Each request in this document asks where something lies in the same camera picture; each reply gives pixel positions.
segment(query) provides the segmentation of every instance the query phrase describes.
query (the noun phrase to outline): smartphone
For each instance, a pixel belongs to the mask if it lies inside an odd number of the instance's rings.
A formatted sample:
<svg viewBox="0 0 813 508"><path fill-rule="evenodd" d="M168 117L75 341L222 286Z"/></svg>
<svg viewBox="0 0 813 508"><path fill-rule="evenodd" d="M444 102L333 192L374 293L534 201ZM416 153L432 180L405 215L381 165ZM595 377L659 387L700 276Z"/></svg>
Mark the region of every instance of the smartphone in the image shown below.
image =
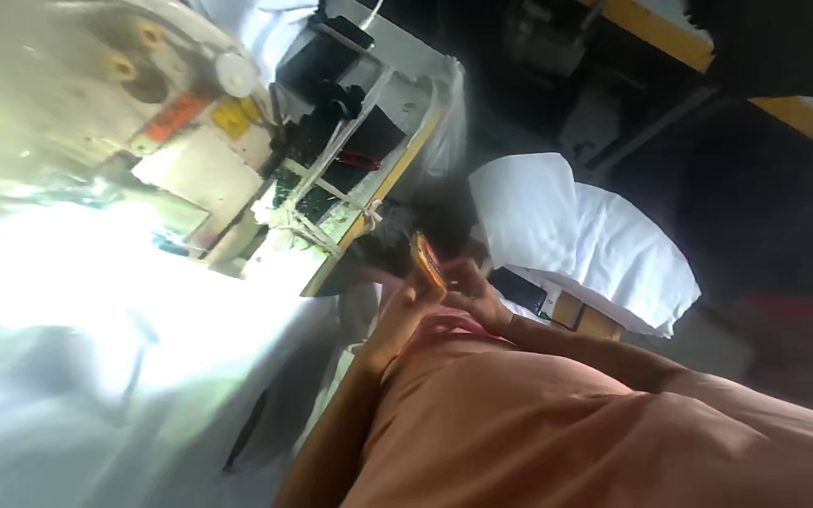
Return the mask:
<svg viewBox="0 0 813 508"><path fill-rule="evenodd" d="M491 272L488 281L509 301L524 306L536 316L548 298L548 291L503 267Z"/></svg>
<svg viewBox="0 0 813 508"><path fill-rule="evenodd" d="M422 231L413 233L409 244L410 255L415 265L419 267L432 284L446 289L445 276L441 272L441 263L438 262L432 246L429 245L428 239L423 235Z"/></svg>

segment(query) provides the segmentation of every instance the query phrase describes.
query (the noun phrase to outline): person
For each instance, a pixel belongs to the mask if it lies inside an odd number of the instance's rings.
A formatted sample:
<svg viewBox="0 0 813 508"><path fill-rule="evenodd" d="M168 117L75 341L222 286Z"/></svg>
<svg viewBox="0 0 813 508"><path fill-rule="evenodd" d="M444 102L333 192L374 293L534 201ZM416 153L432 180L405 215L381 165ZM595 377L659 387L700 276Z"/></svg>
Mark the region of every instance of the person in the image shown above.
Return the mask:
<svg viewBox="0 0 813 508"><path fill-rule="evenodd" d="M514 315L470 260L413 273L278 508L813 506L813 411Z"/></svg>

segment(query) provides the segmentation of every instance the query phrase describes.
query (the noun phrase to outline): label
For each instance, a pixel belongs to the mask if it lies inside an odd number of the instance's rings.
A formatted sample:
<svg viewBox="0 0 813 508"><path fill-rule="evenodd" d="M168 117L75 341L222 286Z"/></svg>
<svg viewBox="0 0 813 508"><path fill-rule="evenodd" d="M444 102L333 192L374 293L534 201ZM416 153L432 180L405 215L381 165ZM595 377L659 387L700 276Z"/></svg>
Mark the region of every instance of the label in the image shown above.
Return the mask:
<svg viewBox="0 0 813 508"><path fill-rule="evenodd" d="M212 110L212 120L215 125L224 129L231 139L241 137L249 129L249 118L243 108L234 98L222 98Z"/></svg>

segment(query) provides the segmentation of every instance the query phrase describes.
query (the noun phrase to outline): cable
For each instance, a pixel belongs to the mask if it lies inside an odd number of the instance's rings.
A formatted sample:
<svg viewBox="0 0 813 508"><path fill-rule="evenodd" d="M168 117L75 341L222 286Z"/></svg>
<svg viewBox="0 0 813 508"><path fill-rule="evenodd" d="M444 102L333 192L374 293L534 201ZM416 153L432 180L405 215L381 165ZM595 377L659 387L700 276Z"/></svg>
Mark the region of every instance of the cable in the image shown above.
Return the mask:
<svg viewBox="0 0 813 508"><path fill-rule="evenodd" d="M359 28L362 30L366 30L369 25L372 24L372 21L375 20L375 15L378 14L378 9L381 8L381 5L385 3L385 0L378 0L378 3L375 4L375 8L372 9L372 12L368 14L368 17L363 20L362 23L359 24Z"/></svg>

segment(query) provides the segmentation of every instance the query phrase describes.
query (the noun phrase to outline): finger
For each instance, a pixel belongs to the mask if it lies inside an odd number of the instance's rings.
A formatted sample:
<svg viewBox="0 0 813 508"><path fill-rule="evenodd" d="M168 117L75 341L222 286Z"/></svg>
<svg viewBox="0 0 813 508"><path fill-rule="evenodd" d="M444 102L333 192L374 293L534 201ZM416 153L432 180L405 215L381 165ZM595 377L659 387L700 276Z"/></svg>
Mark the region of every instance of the finger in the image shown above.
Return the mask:
<svg viewBox="0 0 813 508"><path fill-rule="evenodd" d="M441 302L441 305L464 310L466 312L469 312L474 307L472 300L466 294L458 293L456 291L448 291L445 295L445 299Z"/></svg>
<svg viewBox="0 0 813 508"><path fill-rule="evenodd" d="M461 293L477 294L484 288L485 278L472 258L459 258L445 263L442 272L448 281L455 281L455 284L448 284L448 287Z"/></svg>
<svg viewBox="0 0 813 508"><path fill-rule="evenodd" d="M445 298L447 290L437 284L429 284L425 289L416 297L417 301L424 304L438 305Z"/></svg>

